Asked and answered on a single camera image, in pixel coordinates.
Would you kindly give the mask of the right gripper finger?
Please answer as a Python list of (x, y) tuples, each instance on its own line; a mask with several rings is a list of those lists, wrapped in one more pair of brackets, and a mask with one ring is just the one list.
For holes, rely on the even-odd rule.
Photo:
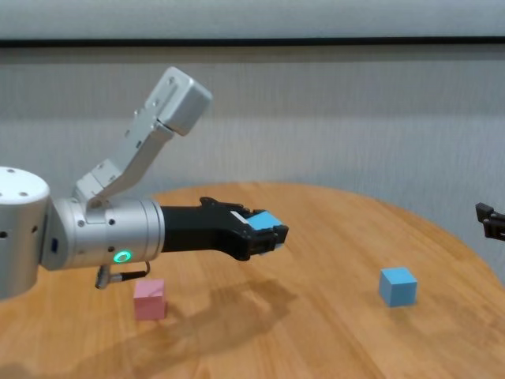
[(477, 221), (484, 228), (484, 236), (495, 240), (504, 240), (504, 214), (498, 213), (495, 209), (482, 202), (475, 205)]

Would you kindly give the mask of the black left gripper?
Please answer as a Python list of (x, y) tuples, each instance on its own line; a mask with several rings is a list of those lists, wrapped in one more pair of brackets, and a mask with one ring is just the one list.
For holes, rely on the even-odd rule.
[(289, 232), (286, 225), (253, 230), (244, 219), (257, 210), (211, 197), (202, 197), (197, 206), (164, 205), (161, 211), (164, 253), (213, 250), (247, 261), (281, 247)]

